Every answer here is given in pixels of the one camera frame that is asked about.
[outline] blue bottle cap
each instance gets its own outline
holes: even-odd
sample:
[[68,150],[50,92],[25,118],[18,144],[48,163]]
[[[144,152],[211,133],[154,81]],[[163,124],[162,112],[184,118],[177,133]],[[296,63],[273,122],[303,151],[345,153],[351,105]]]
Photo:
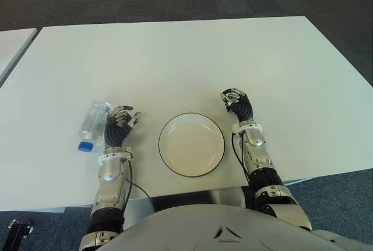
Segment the blue bottle cap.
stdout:
[[80,142],[78,149],[84,152],[91,152],[93,148],[93,143],[90,142]]

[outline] silver arm casing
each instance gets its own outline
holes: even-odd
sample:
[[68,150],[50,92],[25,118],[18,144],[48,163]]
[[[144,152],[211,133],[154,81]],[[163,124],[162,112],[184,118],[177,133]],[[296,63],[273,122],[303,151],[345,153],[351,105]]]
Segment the silver arm casing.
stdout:
[[[98,171],[100,187],[96,193],[91,216],[96,211],[105,208],[117,208],[122,211],[126,198],[125,162],[131,159],[131,150],[127,148],[123,151],[122,147],[111,147],[106,149],[105,153],[98,159],[101,164]],[[112,231],[92,231],[82,238],[79,251],[94,246],[103,246],[118,234],[118,232]]]
[[[265,147],[266,142],[262,135],[261,125],[254,121],[240,122],[238,133],[242,134],[244,159],[250,182],[254,181],[264,169],[270,168],[275,172],[275,166],[272,164]],[[289,189],[283,186],[279,177],[277,183],[274,182],[266,186],[266,182],[263,182],[263,187],[254,188],[254,192],[255,200],[264,202],[261,204],[262,212],[275,215],[277,218],[295,226],[312,230],[311,223],[304,210],[299,206]]]
[[113,207],[123,209],[125,200],[124,181],[126,180],[125,161],[130,159],[128,152],[123,152],[121,147],[106,149],[106,157],[99,161],[102,166],[98,171],[100,187],[93,203],[92,213],[96,210]]

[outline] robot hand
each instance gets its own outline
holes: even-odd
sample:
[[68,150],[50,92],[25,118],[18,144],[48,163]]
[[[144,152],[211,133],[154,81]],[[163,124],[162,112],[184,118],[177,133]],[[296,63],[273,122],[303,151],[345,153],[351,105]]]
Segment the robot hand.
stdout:
[[227,89],[220,94],[220,98],[224,101],[227,111],[232,110],[240,122],[252,121],[252,107],[243,91],[237,88]]
[[131,116],[127,111],[133,110],[133,107],[120,105],[114,108],[107,119],[105,126],[105,148],[122,147],[123,141],[129,135],[133,126],[139,122],[141,112]]

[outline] plate rim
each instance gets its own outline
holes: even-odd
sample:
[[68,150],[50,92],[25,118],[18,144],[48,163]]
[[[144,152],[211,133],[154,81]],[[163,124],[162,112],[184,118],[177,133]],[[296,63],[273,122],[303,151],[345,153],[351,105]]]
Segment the plate rim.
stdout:
[[[179,116],[181,116],[181,115],[185,115],[185,114],[197,114],[197,115],[200,115],[200,116],[206,117],[207,119],[210,119],[210,120],[211,120],[211,121],[212,121],[212,122],[217,126],[217,128],[218,128],[219,131],[220,131],[221,137],[223,138],[223,153],[221,154],[221,157],[220,157],[220,159],[219,159],[219,162],[216,164],[216,166],[215,166],[213,169],[211,169],[209,172],[206,172],[205,174],[201,174],[201,175],[193,175],[193,176],[181,174],[181,173],[179,173],[179,172],[174,171],[172,168],[170,168],[170,167],[166,164],[166,162],[164,161],[164,159],[163,159],[163,157],[162,157],[161,150],[160,150],[160,148],[159,148],[159,143],[160,143],[161,135],[162,135],[162,132],[163,132],[164,128],[165,128],[165,127],[168,125],[168,123],[170,123],[173,119],[175,119],[176,117],[179,117]],[[221,161],[223,160],[223,157],[224,157],[225,152],[226,152],[226,140],[224,139],[223,132],[221,131],[221,128],[219,127],[219,125],[218,125],[218,124],[217,124],[213,119],[211,119],[210,117],[208,117],[208,116],[206,116],[206,115],[204,115],[204,114],[197,113],[197,112],[184,112],[184,113],[180,113],[180,114],[178,114],[178,115],[172,117],[170,120],[168,120],[168,121],[166,122],[166,124],[164,124],[164,126],[163,126],[163,128],[162,128],[162,130],[160,131],[159,136],[158,136],[158,153],[159,153],[159,156],[161,157],[161,160],[162,160],[163,164],[164,164],[164,165],[165,165],[169,170],[173,171],[173,172],[176,173],[177,175],[181,175],[181,176],[184,176],[184,177],[189,177],[189,178],[201,177],[201,176],[204,176],[204,175],[209,174],[210,172],[214,171],[214,170],[215,170],[215,169],[220,165]]]

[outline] white plate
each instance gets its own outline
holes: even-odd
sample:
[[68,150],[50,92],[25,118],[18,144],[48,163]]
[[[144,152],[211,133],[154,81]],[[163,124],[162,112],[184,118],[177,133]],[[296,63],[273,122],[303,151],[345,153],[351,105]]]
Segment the white plate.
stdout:
[[185,113],[171,119],[159,136],[159,153],[170,170],[187,177],[208,174],[224,154],[224,137],[208,117]]

